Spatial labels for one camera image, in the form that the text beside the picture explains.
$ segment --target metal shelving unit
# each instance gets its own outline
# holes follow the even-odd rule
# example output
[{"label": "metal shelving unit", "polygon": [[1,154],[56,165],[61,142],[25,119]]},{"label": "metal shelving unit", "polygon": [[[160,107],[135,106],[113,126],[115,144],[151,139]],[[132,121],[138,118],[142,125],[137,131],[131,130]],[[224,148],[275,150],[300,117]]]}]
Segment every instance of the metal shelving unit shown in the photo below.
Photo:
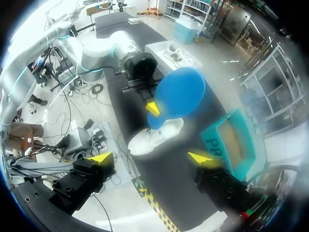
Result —
[{"label": "metal shelving unit", "polygon": [[265,111],[265,123],[278,125],[282,122],[282,126],[267,130],[265,136],[295,124],[294,108],[301,103],[305,92],[279,44],[240,85],[254,90],[257,97],[266,100],[269,109]]}]

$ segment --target tile floor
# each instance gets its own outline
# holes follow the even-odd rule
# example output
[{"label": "tile floor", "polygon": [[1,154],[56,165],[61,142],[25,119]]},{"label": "tile floor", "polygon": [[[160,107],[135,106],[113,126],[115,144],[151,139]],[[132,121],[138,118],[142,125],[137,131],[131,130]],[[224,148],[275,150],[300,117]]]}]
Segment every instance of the tile floor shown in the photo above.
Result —
[{"label": "tile floor", "polygon": [[[154,30],[162,34],[166,39],[174,39],[172,35],[174,22],[171,20],[164,17],[157,20],[155,17],[151,16],[140,16],[140,18]],[[95,37],[95,31],[87,29],[81,32],[78,36],[81,41],[86,40],[89,37]],[[238,75],[239,70],[241,69],[243,55],[220,37],[213,44],[193,43],[187,44],[184,47],[203,63],[204,68],[202,72],[205,75],[206,81],[219,98],[224,109],[228,112],[232,109],[241,107],[237,94],[238,83],[231,79]],[[240,60],[240,62],[222,63],[226,60]],[[69,103],[72,123],[69,131],[71,131],[73,127],[83,127],[84,122],[91,118],[94,121],[94,125],[97,125],[102,121],[109,122],[113,137],[117,138],[120,129],[113,108],[109,105],[111,102],[106,88],[107,83],[105,79],[101,80],[101,84],[103,84],[105,88],[98,96],[98,99],[100,102],[107,105],[102,105],[97,100],[89,99],[87,95],[82,96],[74,94],[70,97]],[[57,90],[53,93],[49,90],[54,85],[55,83],[51,81],[46,87],[41,88],[37,86],[34,94],[51,103],[57,95]],[[61,135],[65,133],[69,126],[70,112],[68,103],[64,100],[65,98],[63,96],[59,96],[51,107],[50,104],[46,107],[38,106],[37,113],[34,115],[29,113],[28,106],[24,108],[22,114],[24,122],[40,123],[44,126],[45,138],[43,139],[43,142],[45,144],[55,145],[61,140]],[[43,123],[44,114],[47,114],[48,123]],[[254,133],[253,140],[256,143],[256,147],[259,147],[259,154],[261,155],[258,158],[259,161],[256,162],[255,167],[252,168],[251,175],[259,171],[262,168],[262,164],[266,161],[266,156],[264,156],[263,153],[263,140]],[[119,142],[122,149],[125,150],[126,148],[122,136],[120,136]],[[37,159],[38,162],[55,161],[55,158],[50,154],[41,154],[37,156]],[[127,172],[128,164],[126,163],[126,160],[124,159],[121,162],[124,164],[122,166],[122,171]],[[105,206],[109,214],[114,232],[168,231],[145,199],[139,196],[131,182],[121,183],[118,186],[109,184],[109,186],[110,188],[106,188],[102,193],[97,194],[97,197]],[[109,230],[110,228],[103,209],[94,197],[90,197],[81,210],[76,211],[73,216],[85,223],[102,229]],[[217,212],[200,226],[193,228],[190,231],[213,231],[220,226],[225,218],[225,213]]]}]

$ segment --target white robotic arm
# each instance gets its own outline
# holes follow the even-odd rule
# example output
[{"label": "white robotic arm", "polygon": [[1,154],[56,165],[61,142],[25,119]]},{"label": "white robotic arm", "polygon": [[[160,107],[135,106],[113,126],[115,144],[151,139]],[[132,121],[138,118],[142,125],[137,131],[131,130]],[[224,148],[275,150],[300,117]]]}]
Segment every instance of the white robotic arm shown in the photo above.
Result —
[{"label": "white robotic arm", "polygon": [[84,82],[94,82],[104,75],[107,59],[113,59],[116,67],[126,72],[129,79],[152,77],[157,62],[149,53],[143,53],[125,31],[117,31],[107,39],[92,39],[84,45],[69,36],[71,22],[53,25],[6,67],[0,76],[4,93],[0,103],[0,135],[6,139],[17,109],[30,99],[36,85],[28,65],[53,44],[73,64],[76,74]]},{"label": "white robotic arm", "polygon": [[61,22],[53,26],[4,67],[0,75],[3,93],[0,103],[0,132],[4,138],[7,137],[18,107],[29,100],[36,85],[35,78],[27,66],[55,40],[67,36],[71,26],[71,22]]}]

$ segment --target black work surface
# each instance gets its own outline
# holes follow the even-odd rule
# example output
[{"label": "black work surface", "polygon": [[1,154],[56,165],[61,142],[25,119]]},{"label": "black work surface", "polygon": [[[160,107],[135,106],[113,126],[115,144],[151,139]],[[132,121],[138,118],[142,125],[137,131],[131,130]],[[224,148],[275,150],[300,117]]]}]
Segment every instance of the black work surface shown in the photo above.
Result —
[{"label": "black work surface", "polygon": [[[107,20],[110,15],[96,18],[96,23],[100,20],[110,21]],[[108,25],[97,30],[97,38],[107,38],[118,30],[127,31],[142,50],[144,50],[146,44],[165,40],[164,37],[144,23]],[[145,103],[141,96],[135,92],[121,93],[121,89],[127,87],[125,78],[114,76],[113,71],[109,69],[105,70],[105,75],[112,106],[124,140],[128,144],[137,132],[148,127]],[[162,77],[162,74],[156,70],[155,79],[160,77]],[[174,146],[166,148],[160,154],[156,154],[154,151],[151,159],[133,157],[147,188],[180,231],[186,231],[200,225],[217,211],[208,195],[201,194],[195,186],[195,167],[189,161],[187,154],[191,148],[205,150],[199,131],[204,130],[225,113],[212,90],[208,88],[207,92],[208,94],[201,104],[204,109],[207,108],[207,111],[190,117],[194,119],[194,123],[199,129],[196,129],[189,138],[181,143],[171,141],[171,143],[174,142]],[[189,119],[185,118],[184,124],[186,125],[188,121]]]}]

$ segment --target white shoe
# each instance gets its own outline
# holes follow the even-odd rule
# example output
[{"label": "white shoe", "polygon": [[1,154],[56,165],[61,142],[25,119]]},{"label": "white shoe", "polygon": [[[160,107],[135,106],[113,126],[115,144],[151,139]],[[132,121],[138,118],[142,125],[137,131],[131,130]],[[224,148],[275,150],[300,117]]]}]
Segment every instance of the white shoe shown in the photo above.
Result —
[{"label": "white shoe", "polygon": [[169,119],[158,130],[143,129],[131,139],[128,145],[131,155],[146,155],[155,147],[179,135],[183,127],[183,119]]},{"label": "white shoe", "polygon": [[176,49],[172,43],[166,48],[164,56],[172,61],[176,68],[193,66],[192,59],[184,54],[179,48]]}]

